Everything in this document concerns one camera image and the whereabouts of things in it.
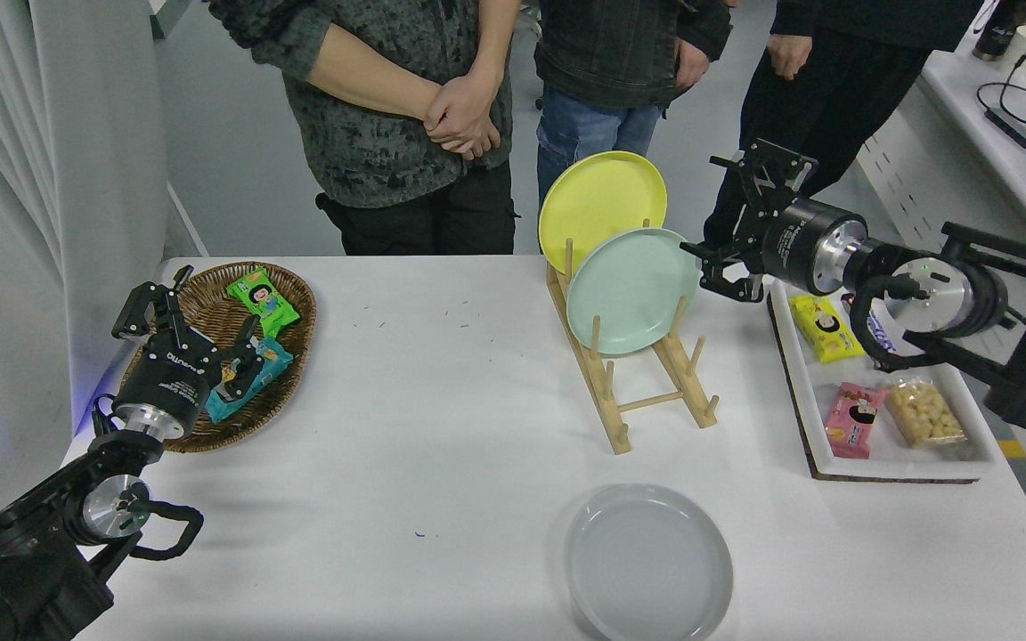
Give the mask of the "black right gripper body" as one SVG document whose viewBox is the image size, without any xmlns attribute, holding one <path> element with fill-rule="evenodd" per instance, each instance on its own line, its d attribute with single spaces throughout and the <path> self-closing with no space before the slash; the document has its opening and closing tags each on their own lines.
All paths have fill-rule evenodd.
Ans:
<svg viewBox="0 0 1026 641">
<path fill-rule="evenodd" d="M 811 295 L 830 295 L 835 276 L 816 267 L 827 234 L 835 229 L 835 208 L 818 200 L 798 198 L 770 222 L 761 241 L 762 268 L 770 276 Z"/>
</svg>

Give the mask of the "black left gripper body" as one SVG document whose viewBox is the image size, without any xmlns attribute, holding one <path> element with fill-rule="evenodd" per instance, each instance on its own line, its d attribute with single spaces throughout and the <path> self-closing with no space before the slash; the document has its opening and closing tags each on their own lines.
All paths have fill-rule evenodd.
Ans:
<svg viewBox="0 0 1026 641">
<path fill-rule="evenodd" d="M 123 429 L 151 437 L 187 437 L 221 382 L 218 348 L 204 334 L 175 340 L 156 334 L 119 390 Z"/>
</svg>

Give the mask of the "person's right hand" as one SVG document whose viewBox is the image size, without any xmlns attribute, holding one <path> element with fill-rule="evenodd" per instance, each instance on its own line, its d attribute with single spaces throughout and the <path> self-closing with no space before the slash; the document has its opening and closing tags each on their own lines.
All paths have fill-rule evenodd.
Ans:
<svg viewBox="0 0 1026 641">
<path fill-rule="evenodd" d="M 483 158 L 485 154 L 500 146 L 501 135 L 494 128 L 485 130 L 484 133 L 473 135 L 471 138 L 441 143 L 441 149 L 451 151 L 467 161 Z"/>
<path fill-rule="evenodd" d="M 813 37 L 798 34 L 770 34 L 766 53 L 778 77 L 793 81 L 813 52 Z"/>
</svg>

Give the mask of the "person's hand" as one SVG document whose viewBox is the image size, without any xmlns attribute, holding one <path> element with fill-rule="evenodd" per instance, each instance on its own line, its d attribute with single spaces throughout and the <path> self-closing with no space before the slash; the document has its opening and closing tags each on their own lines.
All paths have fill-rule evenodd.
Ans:
<svg viewBox="0 0 1026 641">
<path fill-rule="evenodd" d="M 675 86 L 677 90 L 689 90 L 708 72 L 709 68 L 710 58 L 707 53 L 697 49 L 688 41 L 676 40 Z"/>
</svg>

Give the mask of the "person's left hand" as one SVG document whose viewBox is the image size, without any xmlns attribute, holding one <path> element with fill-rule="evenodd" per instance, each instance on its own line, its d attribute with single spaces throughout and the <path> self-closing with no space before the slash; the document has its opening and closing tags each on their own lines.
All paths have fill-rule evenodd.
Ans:
<svg viewBox="0 0 1026 641">
<path fill-rule="evenodd" d="M 427 113 L 427 133 L 445 150 L 491 150 L 501 145 L 490 109 L 502 73 L 473 69 L 447 82 Z"/>
</svg>

